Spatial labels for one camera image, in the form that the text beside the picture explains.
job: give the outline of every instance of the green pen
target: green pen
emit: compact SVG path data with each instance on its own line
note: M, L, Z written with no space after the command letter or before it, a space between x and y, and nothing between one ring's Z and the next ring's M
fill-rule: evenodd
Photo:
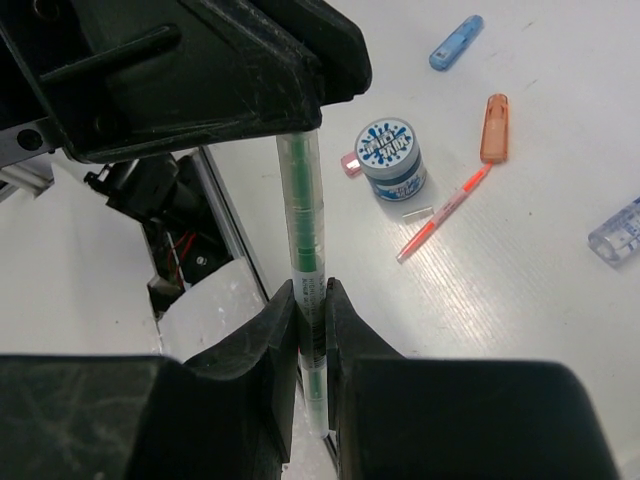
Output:
M284 194L293 293L298 304L300 367L314 436L329 434L324 322L324 202L318 132L276 137Z

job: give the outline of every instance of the pen cap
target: pen cap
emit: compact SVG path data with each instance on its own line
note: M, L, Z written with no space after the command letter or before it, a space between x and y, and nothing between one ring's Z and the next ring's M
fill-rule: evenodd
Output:
M324 202L318 131L276 137L289 252L294 269L314 272L324 264Z
M485 163L502 163L509 150L509 100L496 93L489 97L484 117L480 159Z
M472 15L447 37L429 56L429 64L435 70L447 70L478 36L484 25L482 17Z

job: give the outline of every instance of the red wire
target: red wire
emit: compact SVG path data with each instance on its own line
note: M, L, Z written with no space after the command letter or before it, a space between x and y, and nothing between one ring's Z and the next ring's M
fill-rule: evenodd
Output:
M187 244L184 247L184 250L182 250L182 253L180 254L180 263L183 262L183 260L187 256L187 253L189 253L189 250L191 250L191 245L193 245L193 241L195 239L196 239L196 234L192 233L191 236L189 237L189 240L187 241ZM178 282L180 282L180 286L184 286L184 284L182 283L182 278L180 277L180 265L176 265L175 275L176 275L176 278L178 279Z
M180 244L182 242L184 242L184 239L187 238L187 235L189 234L189 232L184 232L184 235L182 235L182 237L180 237L180 240L178 240L173 247L171 247L171 249L169 250L169 255L167 255L167 270L169 270L169 272L171 272L171 258L172 258L172 253L175 251L176 248L178 248L180 246Z

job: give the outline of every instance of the transparent container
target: transparent container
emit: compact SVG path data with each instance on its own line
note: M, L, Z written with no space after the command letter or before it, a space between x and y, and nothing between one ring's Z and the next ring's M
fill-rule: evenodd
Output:
M318 131L276 137L298 304L299 362L311 433L329 434L324 302L324 202Z
M589 247L612 267L631 257L640 247L640 198L591 232Z

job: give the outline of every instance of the blue and white jar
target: blue and white jar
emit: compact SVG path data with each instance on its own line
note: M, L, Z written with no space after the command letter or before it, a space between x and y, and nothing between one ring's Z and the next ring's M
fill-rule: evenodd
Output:
M418 140L404 120L371 123L358 135L355 152L374 193L385 200L412 197L427 178Z

